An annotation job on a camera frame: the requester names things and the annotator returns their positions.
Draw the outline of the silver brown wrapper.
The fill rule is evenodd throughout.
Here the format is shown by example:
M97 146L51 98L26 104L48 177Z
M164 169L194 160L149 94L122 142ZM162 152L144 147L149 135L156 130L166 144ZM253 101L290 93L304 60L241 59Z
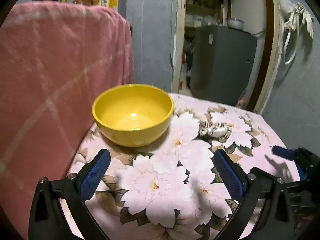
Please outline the silver brown wrapper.
M198 136L225 142L230 137L231 132L231 128L226 123L206 120L200 123Z

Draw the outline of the pink floral tablecloth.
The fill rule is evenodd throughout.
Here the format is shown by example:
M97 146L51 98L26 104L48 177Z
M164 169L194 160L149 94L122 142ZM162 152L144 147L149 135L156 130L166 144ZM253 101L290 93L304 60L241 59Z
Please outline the pink floral tablecloth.
M237 207L214 167L217 149L245 172L258 167L286 182L299 178L293 162L272 153L283 142L262 116L178 94L172 99L170 126L157 141L125 148L92 126L69 168L79 172L109 150L110 166L86 206L110 239L214 239ZM206 120L226 123L230 137L199 137Z

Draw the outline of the grey refrigerator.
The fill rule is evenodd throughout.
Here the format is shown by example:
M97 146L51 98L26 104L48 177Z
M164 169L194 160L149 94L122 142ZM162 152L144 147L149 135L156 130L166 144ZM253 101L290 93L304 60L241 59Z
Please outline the grey refrigerator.
M257 38L223 25L197 29L190 91L196 98L235 106L252 72Z

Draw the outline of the yellow bowl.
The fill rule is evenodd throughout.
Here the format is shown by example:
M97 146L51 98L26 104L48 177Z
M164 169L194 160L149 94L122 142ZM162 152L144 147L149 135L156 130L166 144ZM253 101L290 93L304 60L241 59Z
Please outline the yellow bowl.
M100 132L124 147L142 147L160 138L170 125L173 110L174 102L167 92L143 84L113 87L92 105Z

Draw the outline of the white rubber gloves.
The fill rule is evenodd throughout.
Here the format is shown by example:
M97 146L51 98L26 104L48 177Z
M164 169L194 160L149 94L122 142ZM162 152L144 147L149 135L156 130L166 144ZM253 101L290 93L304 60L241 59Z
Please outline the white rubber gloves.
M302 26L306 26L310 38L313 39L314 31L312 16L302 3L296 3L293 9L289 11L289 19L284 23L284 29L296 31L298 36Z

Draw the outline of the steel pot on refrigerator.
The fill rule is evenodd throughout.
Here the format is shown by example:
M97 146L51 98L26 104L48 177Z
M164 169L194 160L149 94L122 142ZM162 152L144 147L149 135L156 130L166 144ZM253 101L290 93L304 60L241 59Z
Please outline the steel pot on refrigerator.
M228 18L227 19L227 27L237 30L244 30L244 21L237 18Z

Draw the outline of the red checked cloth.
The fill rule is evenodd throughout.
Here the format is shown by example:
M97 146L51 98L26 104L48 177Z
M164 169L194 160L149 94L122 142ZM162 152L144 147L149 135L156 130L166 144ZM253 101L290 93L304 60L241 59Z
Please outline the red checked cloth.
M12 7L1 26L1 207L24 239L38 179L66 175L95 98L134 80L130 25L114 10Z

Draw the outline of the wooden door frame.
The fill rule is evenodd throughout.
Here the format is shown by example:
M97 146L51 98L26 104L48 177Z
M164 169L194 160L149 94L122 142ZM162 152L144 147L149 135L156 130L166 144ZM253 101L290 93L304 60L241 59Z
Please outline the wooden door frame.
M177 0L171 91L259 113L279 63L279 0Z

